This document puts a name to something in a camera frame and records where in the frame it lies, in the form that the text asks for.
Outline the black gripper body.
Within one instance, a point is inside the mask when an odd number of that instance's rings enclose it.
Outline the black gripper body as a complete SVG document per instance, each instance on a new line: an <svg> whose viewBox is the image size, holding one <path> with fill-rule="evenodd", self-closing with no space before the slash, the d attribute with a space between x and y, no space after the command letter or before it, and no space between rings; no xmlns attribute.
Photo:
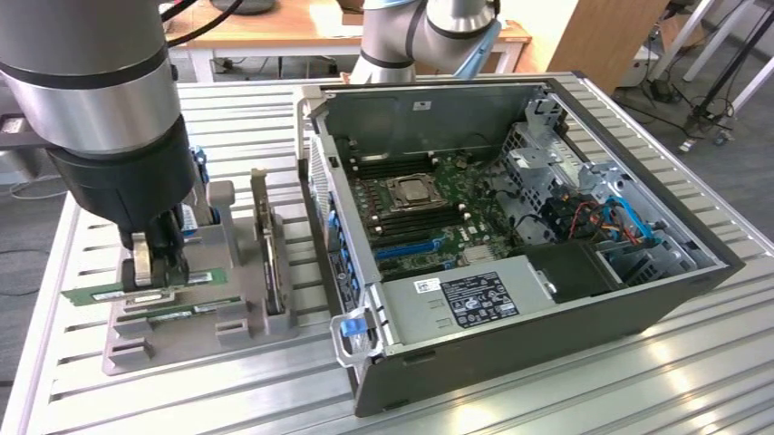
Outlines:
<svg viewBox="0 0 774 435"><path fill-rule="evenodd" d="M152 220L172 211L194 186L183 118L140 150L106 158L76 155L63 148L52 148L47 154L80 207L126 232L147 231Z"/></svg>

